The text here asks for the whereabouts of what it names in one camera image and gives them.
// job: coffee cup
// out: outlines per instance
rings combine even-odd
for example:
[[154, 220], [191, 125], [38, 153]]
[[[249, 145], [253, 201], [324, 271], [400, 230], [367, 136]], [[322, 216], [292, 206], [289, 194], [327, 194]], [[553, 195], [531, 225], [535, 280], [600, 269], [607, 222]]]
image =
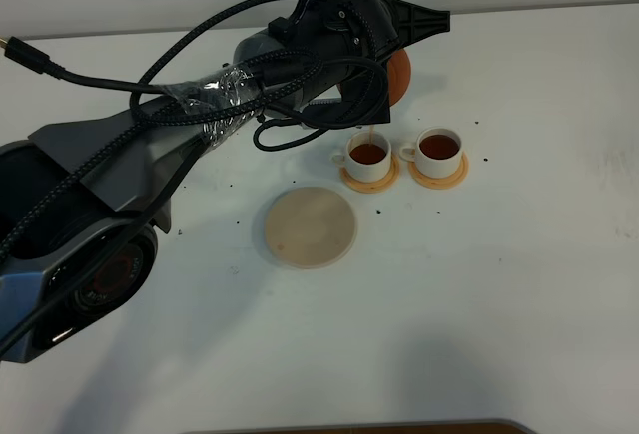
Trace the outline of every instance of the coffee cup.
[[398, 153], [407, 162], [414, 162], [423, 175], [443, 179], [459, 168], [463, 146], [458, 132], [438, 127], [424, 130], [415, 143], [401, 145]]
[[346, 142], [343, 150], [333, 153], [330, 160], [346, 169], [362, 183], [374, 183], [390, 171], [392, 151], [390, 141], [379, 132], [358, 133]]

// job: robotic arm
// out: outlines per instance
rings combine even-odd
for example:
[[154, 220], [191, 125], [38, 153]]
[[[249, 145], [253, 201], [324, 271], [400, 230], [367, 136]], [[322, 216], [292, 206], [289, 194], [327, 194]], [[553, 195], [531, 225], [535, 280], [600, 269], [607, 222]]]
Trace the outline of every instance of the robotic arm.
[[[248, 0], [205, 21], [137, 84], [68, 72], [18, 39], [0, 43], [37, 73], [131, 93], [122, 113], [48, 125], [0, 147], [0, 359], [29, 362], [130, 299], [155, 260], [153, 226], [171, 229], [171, 194], [250, 118], [262, 122], [254, 143], [265, 151], [388, 123], [388, 60], [449, 31], [449, 12], [399, 0], [298, 0], [291, 16], [241, 41], [232, 65], [195, 82], [150, 84], [199, 35], [271, 1]], [[337, 84], [341, 100], [314, 103]], [[160, 96], [140, 104], [143, 93]], [[281, 146], [260, 142], [262, 131], [291, 125], [313, 131]]]

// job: wooden coaster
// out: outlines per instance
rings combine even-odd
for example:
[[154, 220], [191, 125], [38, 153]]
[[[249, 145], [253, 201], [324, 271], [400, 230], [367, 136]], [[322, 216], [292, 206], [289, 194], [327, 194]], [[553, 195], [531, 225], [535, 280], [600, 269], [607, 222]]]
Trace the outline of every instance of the wooden coaster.
[[346, 185], [360, 193], [381, 193], [388, 190], [395, 183], [397, 178], [399, 177], [399, 172], [401, 172], [401, 168], [399, 167], [399, 159], [395, 153], [391, 154], [392, 162], [390, 163], [390, 170], [385, 177], [383, 177], [378, 182], [373, 183], [364, 183], [360, 182], [353, 178], [347, 171], [346, 168], [339, 169], [339, 174], [341, 175], [341, 179]]
[[299, 268], [324, 267], [354, 244], [357, 220], [350, 203], [326, 188], [299, 188], [279, 198], [265, 222], [267, 246]]
[[448, 190], [450, 188], [456, 187], [466, 178], [469, 169], [470, 161], [468, 160], [468, 156], [465, 152], [461, 157], [459, 168], [448, 178], [429, 178], [417, 169], [417, 166], [414, 162], [408, 162], [408, 171], [410, 172], [412, 178], [420, 185], [431, 188], [433, 190]]

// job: white table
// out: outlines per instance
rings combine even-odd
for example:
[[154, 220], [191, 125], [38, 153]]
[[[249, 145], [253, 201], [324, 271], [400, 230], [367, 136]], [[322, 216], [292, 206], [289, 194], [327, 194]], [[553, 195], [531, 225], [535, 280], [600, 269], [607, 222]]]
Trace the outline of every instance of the white table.
[[[217, 69], [252, 32], [207, 34], [162, 80]], [[36, 45], [134, 80], [179, 36]], [[380, 129], [396, 142], [459, 130], [460, 187], [424, 189], [404, 167], [388, 192], [361, 195], [327, 161], [352, 130], [264, 154], [243, 127], [174, 196], [135, 298], [31, 364], [2, 364], [0, 432], [476, 418], [638, 432], [639, 5], [457, 16], [409, 55], [410, 89]], [[4, 143], [127, 97], [3, 61], [0, 103]], [[357, 241], [333, 267], [298, 271], [265, 251], [261, 216], [300, 186], [355, 207]]]

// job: black bracket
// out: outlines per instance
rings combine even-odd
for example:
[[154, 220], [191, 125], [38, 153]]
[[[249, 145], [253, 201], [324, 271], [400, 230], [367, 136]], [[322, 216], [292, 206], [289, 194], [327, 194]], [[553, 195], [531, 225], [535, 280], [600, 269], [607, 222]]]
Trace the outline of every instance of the black bracket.
[[420, 7], [402, 0], [381, 1], [390, 12], [402, 47], [450, 31], [450, 12]]
[[[361, 96], [361, 90], [366, 84], [365, 74], [358, 75], [354, 78], [344, 80], [339, 84], [339, 90], [341, 91], [341, 102], [331, 104], [311, 104], [303, 109], [305, 117], [322, 121], [336, 121], [344, 114], [353, 103]], [[368, 89], [366, 98], [361, 101], [361, 105], [357, 108], [366, 111], [367, 108], [377, 102], [379, 96], [379, 90], [381, 89], [381, 83], [377, 77], [374, 77], [372, 85]], [[388, 98], [379, 107], [375, 113], [370, 114], [370, 118], [362, 123], [362, 125], [378, 125], [383, 123], [390, 123], [390, 104]]]

